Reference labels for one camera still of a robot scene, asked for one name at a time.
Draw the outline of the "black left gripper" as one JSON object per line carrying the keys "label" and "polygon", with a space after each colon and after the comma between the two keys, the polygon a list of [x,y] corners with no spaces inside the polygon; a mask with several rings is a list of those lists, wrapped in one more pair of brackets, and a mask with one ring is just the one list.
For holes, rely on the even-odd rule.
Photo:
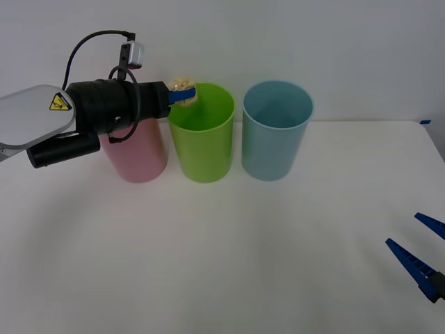
{"label": "black left gripper", "polygon": [[196,88],[171,90],[163,81],[138,83],[136,109],[139,120],[162,119],[170,114],[170,104],[192,104],[196,100]]}

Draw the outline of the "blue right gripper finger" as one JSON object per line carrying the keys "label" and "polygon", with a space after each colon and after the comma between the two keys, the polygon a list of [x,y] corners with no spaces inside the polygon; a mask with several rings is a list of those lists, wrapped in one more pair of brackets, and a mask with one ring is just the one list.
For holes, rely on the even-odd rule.
{"label": "blue right gripper finger", "polygon": [[439,299],[444,299],[442,272],[436,271],[391,238],[388,238],[385,243],[430,302],[436,303]]}
{"label": "blue right gripper finger", "polygon": [[435,234],[445,240],[445,224],[437,219],[431,218],[425,214],[417,212],[414,215],[415,219],[420,221],[426,227],[430,228]]}

